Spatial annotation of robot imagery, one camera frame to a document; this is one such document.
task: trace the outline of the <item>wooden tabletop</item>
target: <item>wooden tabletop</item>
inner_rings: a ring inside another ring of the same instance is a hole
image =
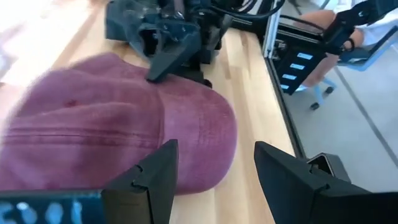
[[[46,69],[58,68],[91,55],[114,52],[131,64],[148,67],[126,44],[104,39],[103,8],[102,1],[85,6],[85,11],[82,11],[84,15],[80,15],[80,23],[75,21],[74,25],[58,28],[71,30],[71,26],[75,26],[77,30],[69,31],[73,37],[68,41],[65,38],[61,40],[63,49],[59,53],[52,53],[57,57],[52,58],[50,53],[37,53],[36,57],[31,56],[29,65],[36,63],[43,70],[43,64],[47,63]],[[33,73],[39,71],[30,72],[17,65],[12,69],[13,75],[6,77],[6,84],[0,87],[2,101],[7,101],[10,94],[19,96],[24,90],[25,84],[17,84],[13,80],[21,81],[23,77],[31,80],[36,75]],[[205,77],[213,83],[213,89],[223,95],[234,108],[238,120],[238,148],[228,175],[214,189],[175,198],[170,223],[273,223],[257,178],[253,159],[254,143],[265,141],[291,155],[294,152],[257,38],[250,33],[230,29],[223,38],[219,56],[211,65],[204,65],[202,69]],[[16,97],[5,106],[2,105],[2,109],[15,105],[15,99]]]

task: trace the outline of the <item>person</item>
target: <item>person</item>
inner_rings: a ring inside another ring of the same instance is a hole
[[[344,47],[347,50],[351,50],[353,47],[369,46],[377,43],[380,39],[386,35],[389,30],[398,25],[398,9],[388,13],[385,18],[376,22],[373,25],[367,26],[357,26],[351,35],[350,39],[352,41],[346,41]],[[332,10],[319,10],[314,12],[309,12],[300,16],[299,19],[311,22],[315,25],[320,26],[323,29],[327,29],[336,17],[336,13]],[[321,30],[312,27],[310,25],[295,22],[294,26],[301,29],[305,29],[311,32],[321,32]],[[302,83],[302,86],[313,87],[320,83],[325,75],[335,66],[339,60],[338,55],[333,55],[326,53],[327,57],[324,58],[314,71],[307,77],[307,79]]]

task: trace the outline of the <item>maroon cap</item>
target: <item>maroon cap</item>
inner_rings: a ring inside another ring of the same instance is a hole
[[[115,54],[50,72],[11,119],[0,153],[0,190],[97,188],[169,139],[178,139],[177,193],[202,192],[227,173],[236,122],[215,91]]]

